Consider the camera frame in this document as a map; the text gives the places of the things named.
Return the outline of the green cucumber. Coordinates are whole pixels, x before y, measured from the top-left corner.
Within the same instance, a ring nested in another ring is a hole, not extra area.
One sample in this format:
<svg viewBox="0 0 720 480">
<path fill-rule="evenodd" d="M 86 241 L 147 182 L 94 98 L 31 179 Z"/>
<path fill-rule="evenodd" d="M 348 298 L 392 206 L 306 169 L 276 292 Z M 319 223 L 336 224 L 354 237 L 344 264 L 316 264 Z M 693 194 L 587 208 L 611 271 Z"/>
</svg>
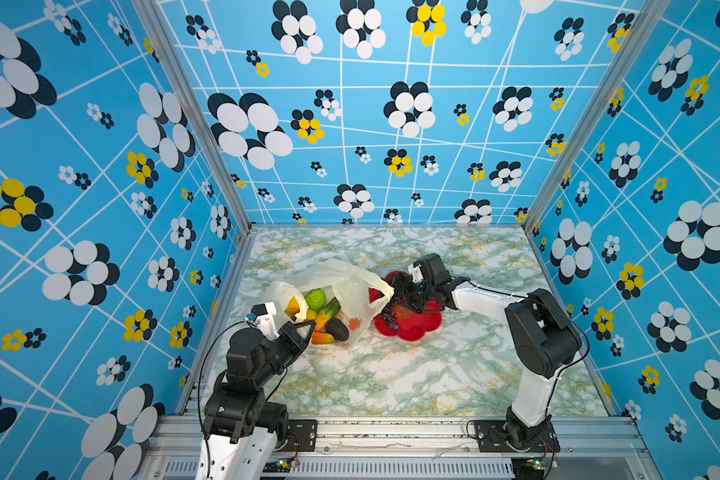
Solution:
<svg viewBox="0 0 720 480">
<path fill-rule="evenodd" d="M 334 319 L 341 310 L 340 302 L 337 298 L 331 299 L 326 303 L 315 317 L 316 331 L 323 332 L 327 322 Z"/>
</svg>

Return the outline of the dark avocado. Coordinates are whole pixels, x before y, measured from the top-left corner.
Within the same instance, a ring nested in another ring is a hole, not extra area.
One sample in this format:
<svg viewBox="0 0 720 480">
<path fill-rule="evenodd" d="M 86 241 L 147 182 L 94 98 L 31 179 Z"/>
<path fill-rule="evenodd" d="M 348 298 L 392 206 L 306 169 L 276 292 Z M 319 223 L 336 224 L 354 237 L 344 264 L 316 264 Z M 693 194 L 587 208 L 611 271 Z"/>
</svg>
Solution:
<svg viewBox="0 0 720 480">
<path fill-rule="evenodd" d="M 348 327 L 338 318 L 328 320 L 324 332 L 331 335 L 336 342 L 346 342 L 350 335 Z"/>
</svg>

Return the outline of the green bumpy fruit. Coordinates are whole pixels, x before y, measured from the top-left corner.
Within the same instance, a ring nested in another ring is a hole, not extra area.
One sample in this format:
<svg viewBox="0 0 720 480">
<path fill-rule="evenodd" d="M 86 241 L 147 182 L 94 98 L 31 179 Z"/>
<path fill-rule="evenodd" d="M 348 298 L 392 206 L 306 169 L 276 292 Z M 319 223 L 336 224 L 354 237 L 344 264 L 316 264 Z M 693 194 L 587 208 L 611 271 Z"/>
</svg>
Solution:
<svg viewBox="0 0 720 480">
<path fill-rule="evenodd" d="M 305 295 L 309 309 L 319 312 L 327 304 L 327 295 L 322 289 L 314 289 Z"/>
</svg>

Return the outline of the yellow bell pepper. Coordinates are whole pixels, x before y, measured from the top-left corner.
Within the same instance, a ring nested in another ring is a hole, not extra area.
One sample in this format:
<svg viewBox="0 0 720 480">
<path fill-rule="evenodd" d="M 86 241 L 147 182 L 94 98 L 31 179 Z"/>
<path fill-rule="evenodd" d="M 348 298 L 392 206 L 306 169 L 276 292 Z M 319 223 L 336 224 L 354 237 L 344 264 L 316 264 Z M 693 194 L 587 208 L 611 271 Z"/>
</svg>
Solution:
<svg viewBox="0 0 720 480">
<path fill-rule="evenodd" d="M 295 320 L 299 312 L 301 311 L 300 305 L 296 297 L 291 297 L 285 308 L 285 314 L 291 319 Z"/>
</svg>

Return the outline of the red flower-shaped plate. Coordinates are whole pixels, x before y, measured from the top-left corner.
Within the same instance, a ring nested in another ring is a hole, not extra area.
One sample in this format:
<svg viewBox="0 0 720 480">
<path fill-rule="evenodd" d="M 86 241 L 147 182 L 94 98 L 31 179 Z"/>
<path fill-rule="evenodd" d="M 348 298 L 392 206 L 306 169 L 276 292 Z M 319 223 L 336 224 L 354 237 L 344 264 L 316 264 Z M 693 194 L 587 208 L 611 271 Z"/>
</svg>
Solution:
<svg viewBox="0 0 720 480">
<path fill-rule="evenodd" d="M 393 271 L 384 277 L 384 281 L 395 289 L 395 294 L 400 296 L 398 288 L 403 283 L 403 279 L 408 277 L 408 273 Z M 413 312 L 409 319 L 398 320 L 398 324 L 399 331 L 393 332 L 385 327 L 381 321 L 380 313 L 373 319 L 374 328 L 379 334 L 385 337 L 398 337 L 407 342 L 416 342 L 421 340 L 426 333 L 434 332 L 442 325 L 442 311 L 423 314 Z"/>
</svg>

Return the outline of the yellowish plastic bag orange print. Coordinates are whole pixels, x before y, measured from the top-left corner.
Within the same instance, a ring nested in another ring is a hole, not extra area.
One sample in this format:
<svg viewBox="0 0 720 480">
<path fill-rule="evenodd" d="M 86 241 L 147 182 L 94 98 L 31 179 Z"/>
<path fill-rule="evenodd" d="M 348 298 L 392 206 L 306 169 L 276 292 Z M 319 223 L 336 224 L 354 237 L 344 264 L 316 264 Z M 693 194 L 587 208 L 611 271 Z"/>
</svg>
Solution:
<svg viewBox="0 0 720 480">
<path fill-rule="evenodd" d="M 320 348 L 352 348 L 394 295 L 394 288 L 377 274 L 348 262 L 330 259 L 284 280 L 272 282 L 265 290 L 262 302 L 273 302 L 276 305 L 277 327 L 288 322 L 315 321 L 318 312 L 309 309 L 305 301 L 305 295 L 314 289 L 325 291 L 327 303 L 333 298 L 339 300 L 341 310 L 335 318 L 340 319 L 350 331 L 346 342 L 316 345 Z M 301 308 L 295 320 L 285 314 L 291 297 L 297 298 Z"/>
</svg>

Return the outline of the dark purple grapes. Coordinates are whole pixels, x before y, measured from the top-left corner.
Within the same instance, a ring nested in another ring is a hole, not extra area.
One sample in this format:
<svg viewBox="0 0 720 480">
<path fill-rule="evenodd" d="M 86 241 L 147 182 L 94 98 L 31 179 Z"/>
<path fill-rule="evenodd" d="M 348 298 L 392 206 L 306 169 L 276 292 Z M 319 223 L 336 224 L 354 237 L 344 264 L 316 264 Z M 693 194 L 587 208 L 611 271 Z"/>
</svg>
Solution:
<svg viewBox="0 0 720 480">
<path fill-rule="evenodd" d="M 386 328 L 393 332 L 399 331 L 399 324 L 395 313 L 395 307 L 400 303 L 400 296 L 395 294 L 380 312 L 381 321 Z"/>
</svg>

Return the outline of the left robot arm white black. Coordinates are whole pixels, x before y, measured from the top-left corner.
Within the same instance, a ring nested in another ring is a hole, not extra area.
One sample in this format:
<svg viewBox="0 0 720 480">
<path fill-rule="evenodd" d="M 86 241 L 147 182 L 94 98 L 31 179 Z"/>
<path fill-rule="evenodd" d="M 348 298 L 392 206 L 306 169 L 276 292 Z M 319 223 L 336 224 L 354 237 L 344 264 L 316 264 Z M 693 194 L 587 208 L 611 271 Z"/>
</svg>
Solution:
<svg viewBox="0 0 720 480">
<path fill-rule="evenodd" d="M 226 369 L 198 408 L 201 431 L 197 479 L 257 479 L 274 450 L 288 438 L 288 409 L 265 393 L 309 346 L 316 322 L 286 323 L 269 340 L 258 329 L 232 334 Z"/>
</svg>

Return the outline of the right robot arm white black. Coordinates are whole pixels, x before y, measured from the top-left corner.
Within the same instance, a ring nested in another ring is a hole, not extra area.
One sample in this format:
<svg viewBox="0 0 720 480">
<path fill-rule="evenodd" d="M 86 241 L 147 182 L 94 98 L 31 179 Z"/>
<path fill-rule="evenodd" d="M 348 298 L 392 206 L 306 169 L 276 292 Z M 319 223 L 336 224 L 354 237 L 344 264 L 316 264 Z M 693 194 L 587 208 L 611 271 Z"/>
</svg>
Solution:
<svg viewBox="0 0 720 480">
<path fill-rule="evenodd" d="M 549 406 L 562 373 L 575 364 L 582 335 L 549 291 L 539 288 L 519 295 L 464 277 L 437 284 L 402 273 L 393 275 L 391 286 L 393 301 L 416 313 L 431 313 L 429 305 L 435 303 L 505 321 L 523 370 L 517 394 L 507 409 L 503 439 L 519 452 L 539 444 L 550 452 L 560 451 Z"/>
</svg>

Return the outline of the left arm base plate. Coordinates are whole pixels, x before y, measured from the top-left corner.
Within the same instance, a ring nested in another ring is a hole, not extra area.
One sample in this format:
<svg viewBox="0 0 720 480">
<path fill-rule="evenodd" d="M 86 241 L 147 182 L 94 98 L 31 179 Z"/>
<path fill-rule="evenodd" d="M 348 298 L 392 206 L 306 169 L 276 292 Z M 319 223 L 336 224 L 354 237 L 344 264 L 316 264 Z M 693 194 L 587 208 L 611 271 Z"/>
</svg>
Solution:
<svg viewBox="0 0 720 480">
<path fill-rule="evenodd" d="M 276 451 L 314 452 L 317 432 L 318 421 L 316 419 L 291 419 L 288 421 L 285 437 L 277 445 Z"/>
</svg>

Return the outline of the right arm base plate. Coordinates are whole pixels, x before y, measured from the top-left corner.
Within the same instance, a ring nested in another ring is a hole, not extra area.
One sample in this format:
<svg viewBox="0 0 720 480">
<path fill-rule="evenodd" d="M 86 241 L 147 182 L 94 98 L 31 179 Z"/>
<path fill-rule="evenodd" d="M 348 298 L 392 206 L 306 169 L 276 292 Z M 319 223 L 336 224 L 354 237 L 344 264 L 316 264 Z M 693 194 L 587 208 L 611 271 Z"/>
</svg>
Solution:
<svg viewBox="0 0 720 480">
<path fill-rule="evenodd" d="M 468 428 L 481 453 L 551 454 L 561 451 L 552 423 L 534 427 L 504 420 L 475 420 Z"/>
</svg>

